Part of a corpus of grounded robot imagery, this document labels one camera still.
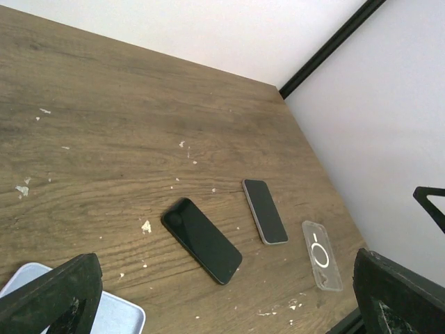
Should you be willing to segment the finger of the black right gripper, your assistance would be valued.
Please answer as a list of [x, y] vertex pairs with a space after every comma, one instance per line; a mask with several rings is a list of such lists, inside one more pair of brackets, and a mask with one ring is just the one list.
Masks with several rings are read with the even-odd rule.
[[435, 188], [428, 186], [418, 186], [415, 188], [413, 197], [422, 206], [422, 208], [428, 213], [431, 219], [437, 224], [439, 229], [445, 233], [445, 217], [444, 213], [433, 204], [428, 197], [437, 196], [444, 197], [445, 190], [443, 188]]

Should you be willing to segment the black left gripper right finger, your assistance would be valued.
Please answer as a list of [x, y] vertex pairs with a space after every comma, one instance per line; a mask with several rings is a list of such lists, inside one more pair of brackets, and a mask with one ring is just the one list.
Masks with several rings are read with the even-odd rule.
[[444, 287], [377, 252], [358, 250], [353, 289], [367, 333], [444, 332]]

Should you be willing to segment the clear magsafe phone case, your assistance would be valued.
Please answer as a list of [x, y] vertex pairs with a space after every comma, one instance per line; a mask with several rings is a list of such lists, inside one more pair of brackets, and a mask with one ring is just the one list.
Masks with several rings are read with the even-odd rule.
[[341, 292], [343, 283], [325, 227], [304, 221], [302, 231], [316, 285], [323, 291]]

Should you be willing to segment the small grey-edged phone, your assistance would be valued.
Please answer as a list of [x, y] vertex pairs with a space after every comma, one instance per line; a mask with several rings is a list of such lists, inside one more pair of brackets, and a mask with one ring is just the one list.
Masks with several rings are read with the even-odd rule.
[[261, 240], [267, 245], [286, 243], [289, 237], [267, 184], [245, 179], [242, 185]]

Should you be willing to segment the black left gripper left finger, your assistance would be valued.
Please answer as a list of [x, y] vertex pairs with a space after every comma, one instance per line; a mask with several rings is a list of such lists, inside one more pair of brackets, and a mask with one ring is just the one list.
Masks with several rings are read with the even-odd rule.
[[103, 290], [94, 253], [80, 254], [1, 298], [2, 333], [90, 333]]

